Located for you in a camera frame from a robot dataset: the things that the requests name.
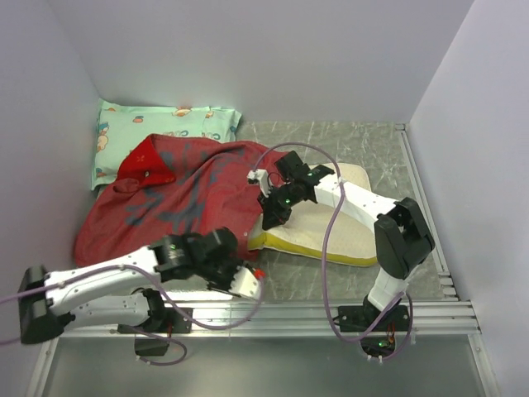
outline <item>fabric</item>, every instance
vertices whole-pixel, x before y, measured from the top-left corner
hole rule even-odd
[[[335,169],[332,164],[325,164]],[[358,165],[339,163],[342,177],[371,190],[365,170]],[[334,208],[306,201],[292,208],[286,224],[263,231],[261,217],[250,234],[248,249],[269,248],[313,258],[322,257],[323,236]],[[370,266],[377,263],[373,233],[360,222],[340,213],[332,227],[327,259],[344,265]]]
[[[235,141],[241,114],[225,108],[128,107],[100,102],[92,189],[110,184],[120,164],[149,134]]]
[[[266,150],[249,141],[148,136],[88,214],[74,244],[76,265],[123,256],[165,234],[204,234],[219,227],[236,235],[240,258],[254,261],[257,251],[247,246],[261,213],[260,189],[246,176]],[[283,155],[272,151],[260,168],[277,172],[274,162]]]

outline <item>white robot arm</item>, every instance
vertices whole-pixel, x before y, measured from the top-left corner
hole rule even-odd
[[[268,182],[266,170],[248,174],[251,184],[259,184],[258,197],[263,209],[263,229],[285,224],[292,206],[302,200],[336,208],[341,197],[339,180],[324,165],[311,169],[295,151],[275,165],[285,184]],[[364,224],[374,234],[379,275],[364,301],[365,317],[370,320],[407,288],[410,274],[434,249],[435,243],[417,202],[411,198],[397,201],[374,194],[351,182],[341,181],[346,192],[341,212]]]
[[[21,343],[41,343],[64,330],[93,325],[117,323],[147,332],[158,329],[167,315],[158,291],[108,296],[148,284],[138,270],[123,265],[133,265],[162,283],[198,275],[208,282],[209,289],[257,299],[260,283],[254,271],[235,257],[236,248],[236,237],[224,228],[205,236],[166,236],[128,255],[82,269],[48,273],[43,266],[31,267],[19,292],[59,287],[19,299]],[[115,269],[102,271],[109,266]]]

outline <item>metal frame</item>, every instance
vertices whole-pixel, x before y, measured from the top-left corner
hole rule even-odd
[[[341,305],[361,302],[336,301],[331,304],[333,316]],[[244,318],[253,305],[239,302],[186,302],[193,308],[193,318],[210,325],[227,325]],[[471,302],[416,302],[413,305],[413,332],[416,335],[478,334],[479,325]],[[286,302],[263,304],[251,321],[227,331],[209,331],[196,325],[191,333],[179,337],[333,337],[322,302]],[[62,337],[133,337],[118,334],[116,326],[78,328]]]
[[[497,397],[501,395],[498,382],[496,381],[496,375],[485,351],[483,336],[480,334],[469,335],[469,342],[476,367],[478,368],[479,378],[485,391],[485,397]]]
[[[417,203],[421,207],[422,213],[424,214],[428,226],[430,227],[431,234],[436,241],[436,249],[432,252],[434,262],[436,263],[437,272],[450,276],[448,265],[446,264],[445,255],[439,243],[439,235],[437,234],[436,226],[433,222],[433,216],[431,215],[430,206],[428,205],[427,197],[422,188],[421,178],[417,170],[417,165],[413,158],[412,148],[410,147],[407,139],[407,126],[406,124],[398,124],[395,127],[395,131],[399,134],[400,146],[403,150],[404,160],[406,162],[407,171],[410,174],[410,180],[412,181],[413,191],[415,193]]]
[[[500,395],[492,367],[484,350],[481,331],[471,302],[461,302],[454,288],[446,259],[443,255],[439,237],[433,222],[430,207],[422,188],[415,160],[407,139],[406,125],[398,124],[395,128],[403,151],[406,166],[412,181],[417,202],[425,215],[436,240],[437,248],[433,252],[437,273],[440,277],[445,298],[436,301],[414,302],[413,336],[415,335],[468,335],[469,344],[474,353],[474,360],[487,397]],[[169,297],[179,301],[183,308],[193,308],[193,317],[211,325],[223,325],[236,321],[251,310],[252,304],[230,301],[189,301],[202,299],[203,295],[190,295],[184,291],[170,292]],[[361,304],[360,301],[333,301],[331,310],[337,315],[341,305]],[[61,337],[134,337],[133,334],[117,333],[117,326],[98,326],[74,329],[65,332]],[[326,319],[322,302],[285,301],[265,303],[251,321],[228,331],[208,331],[193,325],[190,334],[178,335],[179,338],[193,337],[334,337]],[[36,368],[31,378],[26,395],[42,395],[46,378],[57,348],[58,340],[47,342],[41,349]]]
[[[57,351],[59,339],[42,344],[41,352],[36,359],[35,369],[26,389],[26,397],[41,396],[44,393],[48,374],[50,373],[53,357]]]

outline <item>marble floor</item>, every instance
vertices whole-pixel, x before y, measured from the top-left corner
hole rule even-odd
[[[392,123],[355,122],[243,122],[237,132],[239,141],[257,141],[266,146],[299,141],[319,146],[339,162],[361,165],[369,176],[371,189],[387,197],[414,198],[410,175],[397,132]],[[297,149],[308,164],[326,159],[306,148]],[[264,270],[266,300],[319,300],[322,298],[321,262],[277,251],[260,253],[257,266]],[[362,299],[378,274],[377,265],[359,268],[329,263],[327,282],[331,299]],[[170,282],[171,290],[201,289],[201,280],[185,285]],[[410,287],[415,299],[440,299],[441,284],[431,256],[417,269]]]

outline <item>red blanket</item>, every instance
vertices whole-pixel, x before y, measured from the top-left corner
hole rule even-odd
[[[239,257],[253,261],[248,236],[261,208],[246,176],[265,146],[249,141],[150,135],[123,161],[117,179],[93,206],[74,245],[78,266],[123,256],[165,234],[228,227]],[[271,152],[260,168],[277,172]]]

